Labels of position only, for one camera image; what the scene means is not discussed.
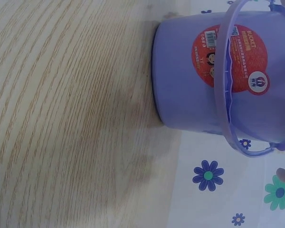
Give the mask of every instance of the circular sticker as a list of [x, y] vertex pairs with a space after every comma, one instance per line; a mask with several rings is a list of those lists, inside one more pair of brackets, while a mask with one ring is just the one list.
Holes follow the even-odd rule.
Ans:
[[253, 72], [248, 78], [249, 91], [255, 95], [262, 95], [269, 88], [268, 76], [263, 72]]
[[[193, 43], [191, 53], [192, 62], [198, 75], [211, 87], [214, 87], [215, 50], [218, 33], [219, 25], [201, 32]], [[267, 49], [261, 37], [245, 26], [235, 25], [230, 37], [230, 55], [232, 59], [232, 92], [248, 90], [254, 95], [266, 93], [270, 85], [269, 77], [266, 74]], [[264, 78], [264, 87], [258, 86], [262, 85], [261, 82], [253, 84], [252, 81], [256, 74]]]

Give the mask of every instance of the flower pattern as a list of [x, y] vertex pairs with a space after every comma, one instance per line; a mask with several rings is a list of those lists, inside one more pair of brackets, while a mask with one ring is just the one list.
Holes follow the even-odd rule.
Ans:
[[242, 146], [243, 146], [246, 150], [248, 150], [249, 147], [251, 147], [251, 141], [248, 140], [248, 139], [242, 139], [242, 140], [240, 140], [239, 142], [242, 144]]
[[267, 184], [265, 191], [269, 194], [264, 197], [264, 203], [271, 203], [270, 209], [276, 210], [279, 206], [281, 210], [285, 209], [285, 183], [275, 175], [272, 178], [273, 184]]
[[203, 10], [203, 11], [201, 11], [201, 13], [212, 13], [212, 10], [210, 10], [210, 9], [207, 10], [207, 11], [204, 11], [204, 10]]
[[223, 183], [223, 179], [219, 176], [224, 173], [224, 169], [218, 168], [218, 162], [213, 161], [209, 165], [208, 161], [203, 160], [201, 162], [202, 167], [194, 168], [194, 172], [197, 176], [193, 177], [193, 183], [200, 183], [199, 190], [204, 191], [207, 186], [209, 191], [215, 191], [217, 185], [221, 185]]
[[234, 226], [241, 226], [242, 225], [242, 223], [244, 223], [245, 222], [245, 216], [243, 216], [243, 214], [242, 213], [240, 213], [240, 214], [236, 214], [234, 217], [232, 217], [232, 223], [234, 223]]

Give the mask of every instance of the blue flower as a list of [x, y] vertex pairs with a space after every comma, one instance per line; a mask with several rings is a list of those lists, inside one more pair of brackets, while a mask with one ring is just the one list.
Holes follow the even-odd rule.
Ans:
[[201, 167], [194, 168], [194, 172], [197, 176], [193, 177], [193, 183], [200, 183], [199, 190], [204, 191], [207, 186], [209, 191], [215, 191], [215, 184], [221, 185], [223, 183], [223, 179], [219, 176], [224, 173], [224, 169], [218, 167], [218, 162], [213, 161], [209, 165], [208, 161], [203, 160], [201, 162]]
[[201, 11], [201, 13], [212, 13], [212, 10], [207, 10], [207, 11]]
[[242, 144], [242, 146], [243, 146], [246, 150], [248, 150], [249, 147], [251, 147], [251, 144], [250, 144], [251, 141], [248, 140], [248, 139], [242, 139], [242, 140], [240, 140], [239, 142]]
[[245, 216], [243, 216], [242, 213], [240, 214], [236, 214], [234, 217], [232, 217], [232, 223], [234, 223], [234, 226], [241, 226], [242, 223], [244, 223], [244, 219], [245, 219]]

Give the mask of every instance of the wooden table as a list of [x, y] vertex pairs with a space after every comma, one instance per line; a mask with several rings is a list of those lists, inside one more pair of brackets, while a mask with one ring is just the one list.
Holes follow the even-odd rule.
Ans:
[[0, 0], [0, 228], [166, 227], [180, 132], [151, 47], [187, 0]]

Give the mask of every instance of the purple plastic bucket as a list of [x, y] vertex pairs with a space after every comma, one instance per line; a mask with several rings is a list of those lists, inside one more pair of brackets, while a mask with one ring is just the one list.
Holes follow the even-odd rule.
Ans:
[[[285, 8], [271, 3], [269, 12], [239, 12], [248, 1], [235, 1], [226, 13], [161, 23], [152, 80], [166, 126], [222, 134], [257, 157], [285, 150]], [[238, 137], [270, 146], [250, 152]]]

